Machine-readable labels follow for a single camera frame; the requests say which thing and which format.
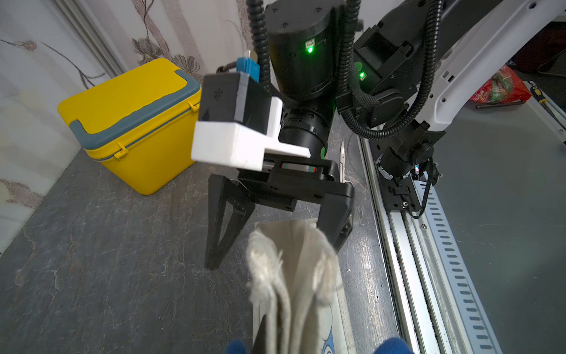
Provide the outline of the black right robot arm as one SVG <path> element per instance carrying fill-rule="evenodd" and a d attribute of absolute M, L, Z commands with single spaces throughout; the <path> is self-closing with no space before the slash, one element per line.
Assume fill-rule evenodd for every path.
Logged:
<path fill-rule="evenodd" d="M 256 205 L 318 204 L 340 249 L 355 190 L 326 159 L 336 114 L 379 150 L 387 211 L 420 218 L 413 182 L 439 172 L 433 146 L 472 95 L 564 10 L 563 1 L 404 1 L 365 28 L 359 1 L 246 4 L 258 74 L 231 63 L 203 79 L 192 158 L 237 168 L 209 178 L 205 267 L 219 267 Z"/>

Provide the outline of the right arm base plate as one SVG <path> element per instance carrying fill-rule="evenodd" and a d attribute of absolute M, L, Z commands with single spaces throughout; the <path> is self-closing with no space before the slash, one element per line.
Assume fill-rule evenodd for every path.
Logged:
<path fill-rule="evenodd" d="M 389 152 L 381 154 L 375 162 L 379 188 L 386 211 L 407 212 L 413 219 L 421 218 L 426 211 L 430 191 L 441 177 L 436 162 L 433 161 L 433 157 L 430 157 L 430 159 L 414 167 L 418 178 L 424 177 L 425 173 L 427 174 L 424 194 L 420 199 L 414 187 L 411 171 L 408 171 L 402 177 L 395 177 L 385 169 L 386 162 L 389 160 L 388 155 Z"/>

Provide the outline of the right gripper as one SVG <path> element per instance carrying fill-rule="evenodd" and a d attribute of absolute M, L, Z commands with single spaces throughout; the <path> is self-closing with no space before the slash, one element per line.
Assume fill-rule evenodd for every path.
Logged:
<path fill-rule="evenodd" d="M 287 211 L 294 211 L 298 201 L 319 204 L 317 228 L 336 252 L 352 232 L 355 188 L 340 181 L 337 162 L 269 153 L 264 164 L 261 171 L 240 169 L 238 181 L 210 175 L 206 269 L 219 268 L 255 203 Z"/>

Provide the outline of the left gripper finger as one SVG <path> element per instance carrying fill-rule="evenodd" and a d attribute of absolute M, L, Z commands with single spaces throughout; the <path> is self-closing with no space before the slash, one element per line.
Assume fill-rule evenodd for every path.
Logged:
<path fill-rule="evenodd" d="M 264 315 L 259 323 L 259 329 L 256 334 L 251 354 L 266 354 L 267 353 L 267 316 Z"/>

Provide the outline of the white Doraemon canvas bag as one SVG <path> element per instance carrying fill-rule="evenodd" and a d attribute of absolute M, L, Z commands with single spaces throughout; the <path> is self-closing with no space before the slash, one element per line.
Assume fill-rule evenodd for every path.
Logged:
<path fill-rule="evenodd" d="M 314 219 L 256 224 L 251 274 L 253 343 L 267 316 L 267 353 L 355 353 L 338 256 Z M 234 340 L 227 353 L 251 353 Z"/>

